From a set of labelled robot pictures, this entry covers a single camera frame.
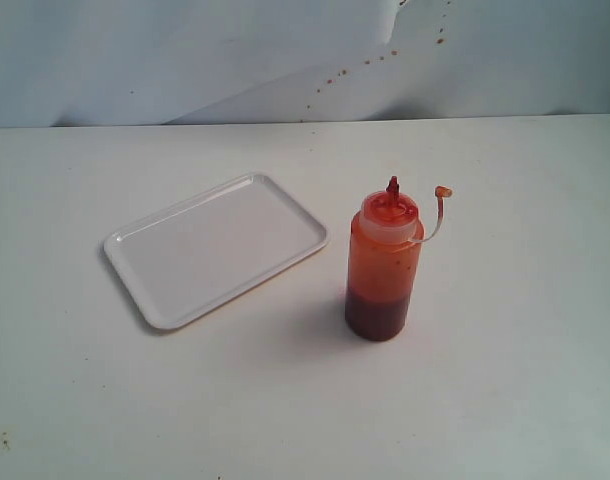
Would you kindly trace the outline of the red sauce squeeze bottle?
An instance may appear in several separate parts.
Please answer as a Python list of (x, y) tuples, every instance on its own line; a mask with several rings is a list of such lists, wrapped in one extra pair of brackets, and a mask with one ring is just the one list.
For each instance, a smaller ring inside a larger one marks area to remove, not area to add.
[(422, 245), (439, 232), (445, 186), (434, 190), (437, 220), (425, 231), (417, 203), (400, 191), (393, 176), (385, 189), (369, 194), (350, 226), (344, 317), (359, 337), (384, 342), (405, 327)]

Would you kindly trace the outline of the white rectangular plastic tray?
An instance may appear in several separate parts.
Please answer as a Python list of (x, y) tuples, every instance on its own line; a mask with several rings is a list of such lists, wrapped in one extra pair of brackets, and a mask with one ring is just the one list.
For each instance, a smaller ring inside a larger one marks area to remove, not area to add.
[(249, 173), (119, 228), (103, 251), (150, 327), (182, 328), (320, 251), (326, 227)]

